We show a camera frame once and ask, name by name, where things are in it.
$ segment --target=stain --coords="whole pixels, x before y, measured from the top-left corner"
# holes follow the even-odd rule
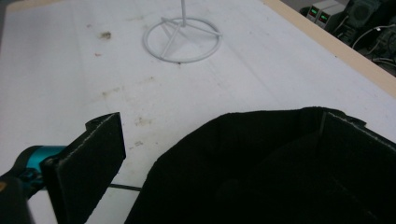
[[[136,147],[140,147],[140,146],[143,146],[143,143],[141,141],[137,141],[137,142],[134,143],[134,145]]]
[[[134,125],[136,126],[146,126],[150,125],[152,123],[152,119],[143,119],[143,118],[138,118],[134,121]]]
[[[107,98],[109,95],[111,95],[111,93],[119,92],[120,90],[121,90],[121,88],[117,87],[117,88],[115,88],[113,90],[110,90],[110,91],[102,91],[102,96]]]
[[[110,33],[109,31],[102,32],[102,33],[100,34],[100,38],[101,38],[101,39],[109,40],[109,39],[111,39],[111,33]]]

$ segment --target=circular wire ring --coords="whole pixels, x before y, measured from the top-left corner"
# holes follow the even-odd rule
[[[162,56],[162,55],[160,55],[158,52],[156,52],[155,50],[153,50],[153,49],[150,47],[150,45],[149,45],[149,35],[151,34],[151,32],[152,32],[155,28],[157,28],[158,26],[160,26],[160,25],[162,25],[162,24],[164,24],[164,23],[167,23],[167,22],[169,22],[169,21],[178,21],[178,20],[182,20],[182,18],[174,18],[174,19],[171,19],[171,20],[163,20],[163,21],[161,21],[160,23],[157,23],[157,24],[151,26],[151,27],[144,33],[144,35],[143,35],[143,43],[144,43],[145,48],[147,49],[147,51],[148,51],[152,56],[154,56],[154,57],[156,57],[156,58],[158,58],[158,59],[160,59],[160,60],[169,62],[169,63],[195,63],[195,62],[201,61],[202,59],[205,59],[205,58],[209,57],[209,56],[212,55],[214,52],[216,52],[216,50],[219,49],[220,42],[221,42],[221,41],[220,41],[220,40],[221,40],[221,33],[220,33],[218,27],[216,27],[216,26],[215,26],[212,22],[210,22],[210,21],[206,21],[206,20],[199,19],[199,18],[194,18],[194,17],[188,17],[188,18],[186,18],[186,21],[199,21],[199,22],[202,22],[202,23],[208,25],[209,27],[211,27],[215,33],[218,33],[218,34],[219,34],[219,35],[215,35],[215,36],[217,37],[216,45],[215,45],[210,51],[208,51],[207,53],[204,53],[204,54],[202,54],[202,55],[200,55],[200,56],[198,56],[198,57],[194,57],[194,58],[188,58],[188,59],[173,59],[173,58],[168,58],[168,57],[166,57],[166,56]]]

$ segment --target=teal object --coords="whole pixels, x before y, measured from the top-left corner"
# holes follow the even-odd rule
[[[38,148],[32,156],[29,158],[29,161],[26,164],[26,168],[34,168],[39,173],[41,173],[40,162],[46,159],[49,156],[56,155],[64,150],[66,147],[63,146],[45,146]]]

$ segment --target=wire stand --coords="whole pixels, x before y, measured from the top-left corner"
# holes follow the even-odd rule
[[[143,42],[147,51],[152,56],[169,63],[194,63],[201,61],[202,59],[205,59],[210,55],[212,55],[214,52],[216,52],[216,50],[218,50],[219,48],[220,40],[222,37],[222,34],[219,31],[219,29],[210,21],[187,17],[186,4],[184,0],[181,0],[181,12],[182,12],[181,18],[174,18],[174,19],[162,18],[162,21],[160,23],[151,26],[145,32],[143,36]],[[157,30],[157,28],[160,26],[163,28],[163,31],[166,34],[166,36],[165,35],[164,36],[168,40],[162,42],[165,43],[163,46],[154,49],[149,43],[149,38],[150,35],[153,33],[153,31]],[[169,31],[168,29],[169,27],[172,27],[174,29],[172,33]],[[195,34],[196,32],[199,32],[202,33],[199,35],[210,35],[209,40],[210,42],[214,43],[213,47],[209,48],[209,50],[205,50],[205,52],[202,53],[201,49],[203,48],[203,45],[205,45],[205,42],[207,41],[207,37],[206,40],[202,42],[197,39],[193,39],[191,36],[193,32],[189,32],[190,35],[185,33],[185,31],[187,32],[188,28],[190,28],[189,29],[190,31],[194,31]],[[185,57],[177,58],[175,56],[172,56],[172,53],[170,53],[171,51],[170,48],[171,46],[174,45],[178,36],[185,37],[190,42],[190,45],[193,44],[195,46],[194,51],[199,51],[199,53],[197,53],[197,56],[194,55],[188,58]]]

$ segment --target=black felt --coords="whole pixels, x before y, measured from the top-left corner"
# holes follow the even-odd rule
[[[365,130],[320,107],[220,116],[155,162],[125,223],[396,223],[395,145]]]
[[[61,153],[40,163],[59,224],[85,223],[125,159],[120,113],[86,127]]]

